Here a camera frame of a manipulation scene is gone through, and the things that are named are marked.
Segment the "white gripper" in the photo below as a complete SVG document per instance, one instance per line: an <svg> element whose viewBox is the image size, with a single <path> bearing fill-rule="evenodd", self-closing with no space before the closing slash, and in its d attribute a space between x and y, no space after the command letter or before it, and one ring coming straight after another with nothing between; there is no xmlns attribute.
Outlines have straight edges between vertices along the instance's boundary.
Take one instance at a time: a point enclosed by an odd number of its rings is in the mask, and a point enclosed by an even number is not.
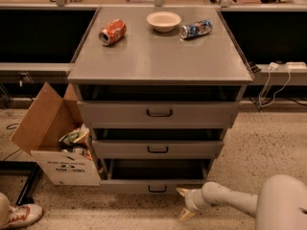
<svg viewBox="0 0 307 230"><path fill-rule="evenodd" d="M177 192L181 196L185 196L185 205L187 208L183 208L178 220L184 222L195 215L194 212L203 209L205 201L202 196L201 189L188 190L185 188L176 187Z"/></svg>

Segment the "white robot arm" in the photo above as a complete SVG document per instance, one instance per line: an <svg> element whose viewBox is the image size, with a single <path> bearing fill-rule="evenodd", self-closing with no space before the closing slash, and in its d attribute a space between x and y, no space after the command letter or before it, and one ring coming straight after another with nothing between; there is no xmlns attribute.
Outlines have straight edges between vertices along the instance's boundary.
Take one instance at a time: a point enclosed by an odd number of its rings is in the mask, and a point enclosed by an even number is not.
<svg viewBox="0 0 307 230"><path fill-rule="evenodd" d="M257 195L212 181L199 189L178 187L177 191L185 200L180 220L206 207L227 205L255 218L255 230L307 230L307 185L285 174L269 177Z"/></svg>

